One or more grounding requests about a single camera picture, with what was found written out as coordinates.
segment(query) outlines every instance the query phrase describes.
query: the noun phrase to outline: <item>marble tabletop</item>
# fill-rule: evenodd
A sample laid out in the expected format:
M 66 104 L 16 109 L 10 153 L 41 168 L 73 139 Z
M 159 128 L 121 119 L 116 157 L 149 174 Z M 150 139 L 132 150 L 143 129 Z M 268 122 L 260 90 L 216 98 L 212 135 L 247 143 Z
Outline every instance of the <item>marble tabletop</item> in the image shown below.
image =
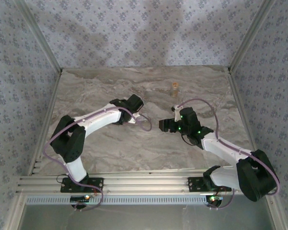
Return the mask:
M 170 96 L 173 82 L 178 82 L 177 97 Z M 228 71 L 221 66 L 183 66 L 159 68 L 65 69 L 58 86 L 47 140 L 60 118 L 85 115 L 105 106 L 112 99 L 127 99 L 132 94 L 144 102 L 141 113 L 153 123 L 150 132 L 137 125 L 108 125 L 89 135 L 81 155 L 89 173 L 209 168 L 227 163 L 216 155 L 189 146 L 179 134 L 163 133 L 158 121 L 173 118 L 171 107 L 190 98 L 200 97 L 215 108 L 220 135 L 234 144 L 250 148 L 236 102 L 232 95 Z M 191 102 L 203 126 L 215 129 L 216 121 L 203 102 Z M 48 148 L 47 153 L 59 159 Z M 55 175 L 63 169 L 43 159 L 39 174 Z

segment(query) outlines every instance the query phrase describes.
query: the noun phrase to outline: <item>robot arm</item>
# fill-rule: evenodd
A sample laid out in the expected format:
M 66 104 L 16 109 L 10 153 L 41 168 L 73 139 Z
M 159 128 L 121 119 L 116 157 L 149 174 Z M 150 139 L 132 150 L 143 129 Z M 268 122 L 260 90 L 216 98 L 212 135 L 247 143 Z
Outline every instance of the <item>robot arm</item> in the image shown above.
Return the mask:
M 126 108 L 135 117 L 138 117 L 139 114 L 137 112 L 142 108 L 142 106 L 143 101 L 138 96 L 133 94 L 128 100 L 112 100 L 103 108 L 84 116 L 71 118 L 69 115 L 66 115 L 61 118 L 52 136 L 57 134 L 60 130 L 73 123 L 74 121 L 79 121 L 83 119 L 82 122 L 79 122 L 78 124 L 68 129 L 66 132 L 59 135 L 58 138 L 56 138 L 51 143 L 54 151 L 59 154 L 64 160 L 64 164 L 66 165 L 69 174 L 74 178 L 75 181 L 86 184 L 85 181 L 88 178 L 88 174 L 84 169 L 81 161 L 81 154 L 83 151 L 85 138 L 87 138 L 94 131 L 108 124 L 122 125 L 125 122 L 135 122 L 134 119 L 126 111 L 120 109 L 110 110 L 106 113 L 101 113 L 91 119 L 85 118 L 91 114 L 112 107 Z
M 264 167 L 242 154 L 245 152 L 256 157 L 275 174 L 263 151 L 258 149 L 252 152 L 222 138 L 217 138 L 213 130 L 201 126 L 195 111 L 190 107 L 175 106 L 172 111 L 175 112 L 175 118 L 159 121 L 161 131 L 179 132 L 182 137 L 187 136 L 191 145 L 209 151 L 233 166 L 214 166 L 207 170 L 204 173 L 204 181 L 208 187 L 226 186 L 239 189 L 252 201 L 259 200 L 276 187 L 275 180 Z

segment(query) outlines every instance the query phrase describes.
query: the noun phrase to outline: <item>patterned wallpaper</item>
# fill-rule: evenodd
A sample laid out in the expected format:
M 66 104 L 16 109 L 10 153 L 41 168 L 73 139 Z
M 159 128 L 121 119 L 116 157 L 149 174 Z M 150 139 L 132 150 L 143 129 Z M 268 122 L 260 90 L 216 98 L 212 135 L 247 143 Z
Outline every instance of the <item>patterned wallpaper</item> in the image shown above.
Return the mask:
M 288 0 L 276 1 L 234 75 L 256 143 L 281 181 L 288 215 Z
M 228 66 L 262 0 L 26 0 L 62 68 Z
M 57 73 L 12 0 L 0 1 L 0 229 L 26 175 Z

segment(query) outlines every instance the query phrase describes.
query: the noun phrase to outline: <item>black mounting bracket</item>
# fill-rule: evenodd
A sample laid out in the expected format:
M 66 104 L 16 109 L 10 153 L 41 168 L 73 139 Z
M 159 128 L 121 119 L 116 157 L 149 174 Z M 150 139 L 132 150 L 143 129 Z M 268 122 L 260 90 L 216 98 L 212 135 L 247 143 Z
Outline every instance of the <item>black mounting bracket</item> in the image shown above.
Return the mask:
M 90 177 L 85 183 L 87 185 L 93 185 L 99 189 L 103 189 L 104 178 L 101 177 Z M 61 184 L 61 193 L 98 193 L 99 191 L 90 188 L 76 185 L 69 177 L 66 177 L 62 180 Z
M 189 192 L 230 192 L 231 188 L 225 186 L 207 186 L 203 177 L 188 177 Z

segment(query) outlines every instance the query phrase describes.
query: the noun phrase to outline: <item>floral wallpaper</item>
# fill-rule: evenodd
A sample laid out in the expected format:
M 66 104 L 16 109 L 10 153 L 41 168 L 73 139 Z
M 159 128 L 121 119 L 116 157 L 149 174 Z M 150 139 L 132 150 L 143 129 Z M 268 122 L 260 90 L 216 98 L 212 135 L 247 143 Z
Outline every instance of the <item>floral wallpaper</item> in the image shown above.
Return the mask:
M 26 175 L 57 73 L 12 0 L 0 1 L 0 229 Z
M 288 0 L 277 0 L 234 74 L 256 143 L 281 181 L 288 215 Z
M 262 0 L 26 0 L 62 68 L 224 65 Z

